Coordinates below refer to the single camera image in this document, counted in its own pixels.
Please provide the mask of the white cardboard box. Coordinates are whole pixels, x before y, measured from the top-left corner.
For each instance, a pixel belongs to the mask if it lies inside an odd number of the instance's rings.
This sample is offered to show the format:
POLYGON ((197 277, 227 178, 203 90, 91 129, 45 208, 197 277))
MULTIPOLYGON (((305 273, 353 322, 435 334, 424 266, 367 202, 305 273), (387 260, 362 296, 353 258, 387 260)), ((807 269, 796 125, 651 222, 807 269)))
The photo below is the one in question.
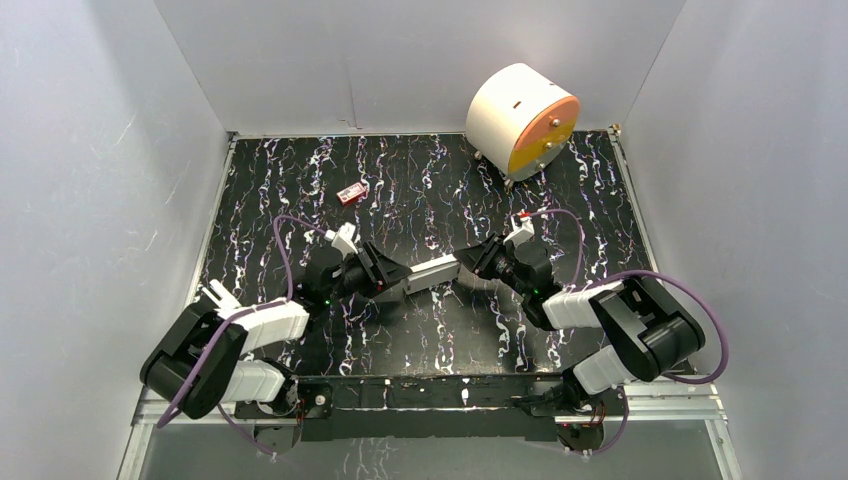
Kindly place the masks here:
POLYGON ((445 255, 410 267, 411 272, 387 291, 390 300, 429 289, 458 278, 461 264, 453 255, 445 255))

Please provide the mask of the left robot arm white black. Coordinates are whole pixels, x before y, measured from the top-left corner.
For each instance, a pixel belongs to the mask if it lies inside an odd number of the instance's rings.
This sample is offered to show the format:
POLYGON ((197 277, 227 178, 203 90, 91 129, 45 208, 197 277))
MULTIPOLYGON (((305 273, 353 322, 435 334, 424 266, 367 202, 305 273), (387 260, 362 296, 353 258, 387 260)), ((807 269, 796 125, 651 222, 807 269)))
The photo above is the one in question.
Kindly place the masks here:
POLYGON ((315 250, 289 294, 267 303, 242 305, 219 282, 210 283, 206 299, 185 307, 142 364, 142 384, 169 402, 157 425, 180 414, 199 419, 227 402, 260 402, 275 416, 290 414, 299 391, 289 373, 245 355, 298 340, 332 304, 356 295, 375 298, 412 272, 366 242, 350 254, 315 250))

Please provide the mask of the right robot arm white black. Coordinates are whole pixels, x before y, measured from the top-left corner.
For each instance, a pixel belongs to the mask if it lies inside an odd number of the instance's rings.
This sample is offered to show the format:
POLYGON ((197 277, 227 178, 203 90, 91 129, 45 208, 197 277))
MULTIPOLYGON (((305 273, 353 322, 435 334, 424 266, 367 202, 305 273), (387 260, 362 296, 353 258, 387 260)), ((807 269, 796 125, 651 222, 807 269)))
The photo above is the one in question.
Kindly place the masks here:
POLYGON ((546 331, 598 328, 609 341, 567 368, 558 385, 514 400, 527 413, 542 407, 590 413, 604 392, 633 380, 653 381, 706 344, 699 322, 652 273, 567 288, 554 279, 540 243, 515 244, 495 235, 454 256, 475 276, 500 281, 518 294, 532 325, 546 331))

